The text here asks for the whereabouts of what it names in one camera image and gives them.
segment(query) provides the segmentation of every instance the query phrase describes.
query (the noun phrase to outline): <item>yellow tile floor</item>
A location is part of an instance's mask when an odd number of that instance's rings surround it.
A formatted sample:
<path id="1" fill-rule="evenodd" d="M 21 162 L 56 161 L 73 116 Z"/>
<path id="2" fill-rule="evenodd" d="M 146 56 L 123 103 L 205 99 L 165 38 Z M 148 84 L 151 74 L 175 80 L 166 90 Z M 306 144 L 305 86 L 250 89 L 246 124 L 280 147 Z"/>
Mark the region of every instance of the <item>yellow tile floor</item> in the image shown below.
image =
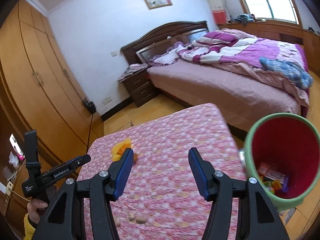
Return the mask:
<path id="1" fill-rule="evenodd" d="M 313 86 L 310 88 L 310 107 L 307 119 L 320 131 L 320 79 L 314 73 Z M 149 122 L 160 117 L 184 109 L 180 104 L 159 95 L 143 106 L 137 108 L 134 103 L 119 111 L 104 122 L 104 134 L 125 130 L 131 126 Z M 241 148 L 243 141 L 233 136 L 237 146 Z M 311 193 L 305 198 L 303 204 L 297 206 L 294 215 L 285 226 L 291 240 L 296 240 L 301 234 L 309 230 L 313 221 L 320 212 L 320 181 Z"/>

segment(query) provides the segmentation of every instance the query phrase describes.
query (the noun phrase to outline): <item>window frame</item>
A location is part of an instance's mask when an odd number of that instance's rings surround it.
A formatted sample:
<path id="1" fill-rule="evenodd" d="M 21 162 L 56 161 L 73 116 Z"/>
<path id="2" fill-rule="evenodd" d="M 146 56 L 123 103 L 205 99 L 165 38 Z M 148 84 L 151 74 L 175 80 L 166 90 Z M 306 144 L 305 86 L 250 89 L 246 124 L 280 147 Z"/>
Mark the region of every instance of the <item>window frame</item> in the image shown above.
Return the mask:
<path id="1" fill-rule="evenodd" d="M 241 4 L 241 7 L 242 7 L 243 12 L 244 12 L 244 13 L 247 13 L 247 14 L 250 14 L 250 10 L 249 10 L 249 7 L 248 7 L 246 1 L 245 1 L 245 0 L 239 0 L 239 1 L 240 1 L 240 4 Z M 292 22 L 292 21 L 288 21 L 288 20 L 275 19 L 275 18 L 257 18 L 257 19 L 258 19 L 258 20 L 260 20 L 260 19 L 266 19 L 266 20 L 267 20 L 267 23 L 277 23 L 277 24 L 286 23 L 286 25 L 290 25 L 290 26 L 302 28 L 300 13 L 299 13 L 297 4 L 296 4 L 295 0 L 291 0 L 291 1 L 292 1 L 292 4 L 293 4 L 294 9 L 295 9 L 295 11 L 296 11 L 297 20 L 298 20 L 299 23 Z"/>

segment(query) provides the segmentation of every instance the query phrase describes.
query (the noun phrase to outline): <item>floral tablecloth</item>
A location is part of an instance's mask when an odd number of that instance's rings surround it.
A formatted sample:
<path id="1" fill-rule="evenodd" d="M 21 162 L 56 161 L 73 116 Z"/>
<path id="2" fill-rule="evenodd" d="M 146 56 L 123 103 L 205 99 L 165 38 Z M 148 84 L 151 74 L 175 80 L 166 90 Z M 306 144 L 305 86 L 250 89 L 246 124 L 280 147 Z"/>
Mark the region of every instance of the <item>floral tablecloth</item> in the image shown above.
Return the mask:
<path id="1" fill-rule="evenodd" d="M 78 180 L 90 179 L 111 164 L 111 148 L 130 138 L 138 162 L 132 167 L 124 194 L 111 203 L 120 239 L 201 239 L 211 203 L 200 196 L 188 163 L 188 151 L 197 147 L 204 160 L 228 176 L 245 180 L 236 143 L 213 104 L 184 109 L 166 117 L 97 139 Z M 85 199 L 87 240 L 93 240 L 90 203 Z M 235 239 L 238 201 L 228 239 Z M 129 214 L 145 218 L 144 224 Z"/>

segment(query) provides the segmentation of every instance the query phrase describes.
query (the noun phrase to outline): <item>human hand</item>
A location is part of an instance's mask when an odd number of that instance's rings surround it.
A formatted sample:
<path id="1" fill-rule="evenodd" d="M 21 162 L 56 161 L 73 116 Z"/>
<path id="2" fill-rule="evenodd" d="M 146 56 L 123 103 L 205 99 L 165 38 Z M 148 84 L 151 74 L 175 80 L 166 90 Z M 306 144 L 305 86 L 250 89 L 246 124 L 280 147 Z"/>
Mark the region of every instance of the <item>human hand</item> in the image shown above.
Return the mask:
<path id="1" fill-rule="evenodd" d="M 40 221 L 40 215 L 37 211 L 39 208 L 46 208 L 48 204 L 40 199 L 33 198 L 27 204 L 28 216 L 32 222 L 38 224 Z"/>

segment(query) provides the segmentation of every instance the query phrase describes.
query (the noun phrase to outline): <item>bed frame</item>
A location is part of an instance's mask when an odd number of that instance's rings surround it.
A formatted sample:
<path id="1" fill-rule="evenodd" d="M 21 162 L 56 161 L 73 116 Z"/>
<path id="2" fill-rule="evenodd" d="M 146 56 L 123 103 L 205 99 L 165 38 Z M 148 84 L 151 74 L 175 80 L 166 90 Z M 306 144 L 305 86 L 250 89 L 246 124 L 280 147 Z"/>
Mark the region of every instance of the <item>bed frame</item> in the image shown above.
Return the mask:
<path id="1" fill-rule="evenodd" d="M 203 36 L 207 32 L 207 21 L 171 22 L 151 30 L 140 39 L 123 46 L 120 51 L 124 55 L 129 65 L 144 63 L 143 57 L 141 57 L 141 55 L 138 56 L 138 53 L 140 51 L 144 51 L 144 53 L 148 51 L 149 58 L 154 55 L 163 54 L 165 51 L 162 50 L 167 49 L 168 46 L 162 46 L 162 44 L 165 40 L 167 40 L 168 36 L 172 37 L 176 41 L 189 43 L 198 37 Z M 189 103 L 182 101 L 181 99 L 176 98 L 175 96 L 170 95 L 163 90 L 158 90 L 184 107 L 191 106 Z M 228 127 L 233 135 L 244 141 L 247 135 L 246 131 L 236 128 L 232 125 L 228 125 Z"/>

